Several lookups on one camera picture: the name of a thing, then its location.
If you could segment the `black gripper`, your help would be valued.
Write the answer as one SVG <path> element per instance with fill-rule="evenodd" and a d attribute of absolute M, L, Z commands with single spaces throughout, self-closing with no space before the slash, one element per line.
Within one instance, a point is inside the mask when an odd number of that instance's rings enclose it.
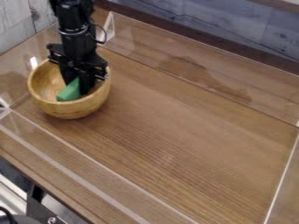
<path fill-rule="evenodd" d="M 50 43 L 49 59 L 61 68 L 62 78 L 70 84 L 79 77 L 79 91 L 86 95 L 94 88 L 97 79 L 105 80 L 109 62 L 99 56 L 97 29 L 85 26 L 79 32 L 59 30 L 61 43 Z"/>

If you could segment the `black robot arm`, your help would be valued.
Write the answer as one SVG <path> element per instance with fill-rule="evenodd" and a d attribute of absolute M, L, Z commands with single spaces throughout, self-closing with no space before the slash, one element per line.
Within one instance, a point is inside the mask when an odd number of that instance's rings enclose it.
<path fill-rule="evenodd" d="M 58 18 L 61 43 L 50 43 L 49 59 L 61 68 L 65 83 L 79 80 L 79 93 L 86 95 L 98 80 L 105 80 L 109 62 L 98 54 L 97 27 L 91 15 L 94 0 L 50 0 L 51 9 Z"/>

